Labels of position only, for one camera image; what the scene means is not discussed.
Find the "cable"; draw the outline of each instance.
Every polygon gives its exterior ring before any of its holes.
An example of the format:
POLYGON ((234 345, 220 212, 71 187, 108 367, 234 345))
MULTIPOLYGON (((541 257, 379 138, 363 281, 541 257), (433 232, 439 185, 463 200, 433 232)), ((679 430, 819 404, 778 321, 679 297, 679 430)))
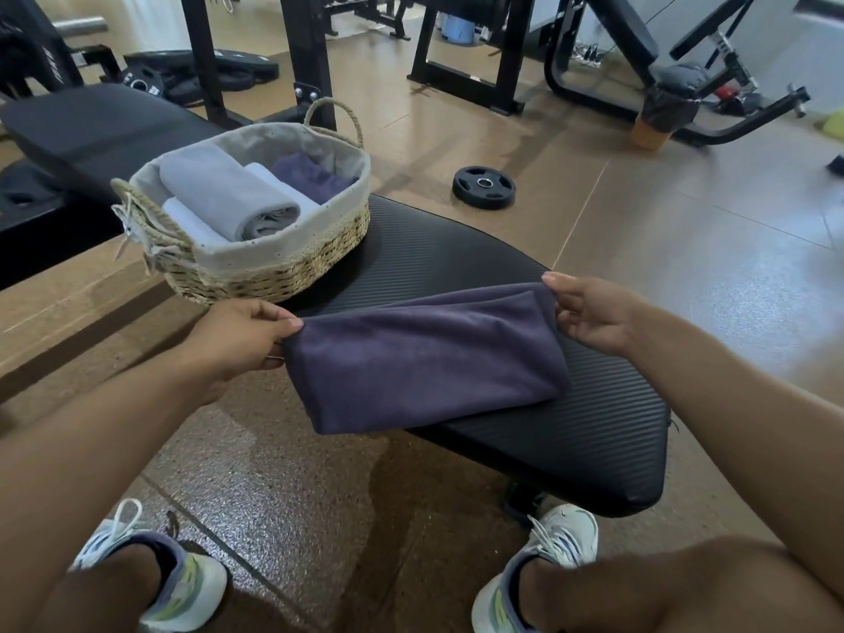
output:
MULTIPOLYGON (((653 15, 651 15, 651 17, 648 19, 648 21, 647 21, 647 22, 645 22, 645 26, 648 26, 648 24, 650 24, 650 23, 651 23, 651 20, 652 20, 652 19, 655 19, 655 18, 656 18, 656 17, 657 17, 657 16, 658 16, 661 12, 665 11, 665 9, 667 9, 668 7, 670 7, 670 6, 671 6, 671 5, 672 5, 675 1, 677 1, 677 0, 671 0, 668 4, 666 4, 664 7, 662 7, 661 9, 659 9, 659 11, 657 11, 657 12, 655 12, 653 15)), ((604 53, 604 56, 609 55, 609 54, 610 54, 610 53, 611 53, 611 52, 615 49, 615 47, 616 47, 616 46, 618 46, 618 45, 617 45, 617 44, 613 44, 612 48, 611 48, 609 51, 607 51, 606 53, 604 53)))

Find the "wicker basket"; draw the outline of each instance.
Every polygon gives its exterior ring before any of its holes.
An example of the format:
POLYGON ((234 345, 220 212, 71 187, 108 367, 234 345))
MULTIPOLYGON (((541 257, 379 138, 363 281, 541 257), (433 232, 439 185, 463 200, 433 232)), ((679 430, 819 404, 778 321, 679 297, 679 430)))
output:
MULTIPOLYGON (((213 262, 209 265, 205 261, 203 249, 195 245, 179 225, 164 213, 159 204, 145 195, 138 186, 143 184, 139 178, 150 177, 151 171, 157 178, 158 158, 145 165, 130 182, 112 180, 111 185, 121 198, 121 205, 114 206, 114 210, 124 221, 127 238, 142 243, 150 269, 163 273, 164 279, 177 294, 198 304, 210 305, 229 298, 259 298, 270 302, 281 302, 290 298, 311 286, 357 246, 369 227, 370 161, 362 151, 363 132, 360 123, 349 107, 332 98, 321 98, 311 105, 305 116, 304 126, 268 124, 247 126, 245 129, 271 129, 274 133, 282 132, 283 135, 286 131, 280 131, 282 129, 300 130, 290 133, 300 140, 305 138, 306 143, 316 149, 336 151, 338 157, 345 155, 348 158, 351 155, 349 147, 354 147, 355 151, 360 149, 360 153, 356 154, 364 156, 364 172, 350 189, 344 190, 340 196, 327 203, 329 212, 338 212, 340 215, 324 229, 312 233, 313 241, 305 248, 297 249, 292 254, 270 252, 269 255, 273 256, 271 262, 248 266, 249 258, 255 256, 257 245, 263 247, 261 257, 266 257, 268 250, 273 251, 273 245, 284 232, 250 242, 227 244, 227 249, 232 247, 232 252, 239 253, 241 260, 245 257, 247 262, 246 265, 241 262, 236 269, 225 270, 221 270, 213 262), (357 131, 357 142, 334 131, 310 126, 314 110, 328 103, 337 105, 349 113, 357 131), (335 200, 338 202, 337 210, 331 211, 335 200)), ((214 137, 211 142, 218 138, 226 138, 229 133, 214 137)), ((225 139, 216 143, 226 149, 225 139)))

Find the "white wall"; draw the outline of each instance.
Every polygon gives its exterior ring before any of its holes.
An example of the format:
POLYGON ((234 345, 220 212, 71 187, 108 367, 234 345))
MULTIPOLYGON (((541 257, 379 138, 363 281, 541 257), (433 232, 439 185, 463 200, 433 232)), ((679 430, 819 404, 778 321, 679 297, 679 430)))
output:
MULTIPOLYGON (((659 63, 670 63, 671 47, 722 1, 677 0, 648 24, 662 52, 659 63)), ((643 20, 669 2, 630 0, 643 20)), ((733 35, 733 45, 766 97, 784 95, 786 84, 792 82, 807 86, 813 98, 809 108, 823 112, 844 108, 844 24, 797 16, 795 4, 797 0, 756 0, 733 35)), ((591 12, 584 16, 579 40, 597 40, 605 49, 613 44, 591 12)), ((707 40, 686 59, 706 62, 712 51, 707 40)))

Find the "purple towel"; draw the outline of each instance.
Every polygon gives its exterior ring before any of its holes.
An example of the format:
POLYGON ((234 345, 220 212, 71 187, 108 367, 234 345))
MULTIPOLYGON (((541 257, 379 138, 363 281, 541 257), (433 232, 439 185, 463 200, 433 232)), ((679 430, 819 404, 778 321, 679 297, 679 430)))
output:
POLYGON ((542 283, 509 284, 309 317, 287 371, 323 435, 543 402, 571 386, 554 306, 542 283))
POLYGON ((357 180, 340 177, 323 169, 301 151, 279 158, 270 170, 286 185, 310 197, 317 204, 325 204, 357 180))

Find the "yellow object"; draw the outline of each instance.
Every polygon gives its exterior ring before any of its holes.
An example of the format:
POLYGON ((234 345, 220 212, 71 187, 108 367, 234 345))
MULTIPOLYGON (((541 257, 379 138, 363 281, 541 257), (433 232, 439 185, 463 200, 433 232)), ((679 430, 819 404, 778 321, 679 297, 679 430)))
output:
POLYGON ((662 145, 671 139, 671 133, 662 133, 657 131, 652 126, 645 124, 641 116, 636 118, 636 124, 633 125, 633 131, 630 132, 630 141, 636 144, 639 148, 644 148, 648 151, 656 152, 662 145))
POLYGON ((826 135, 844 140, 844 109, 839 109, 829 116, 823 128, 826 135))

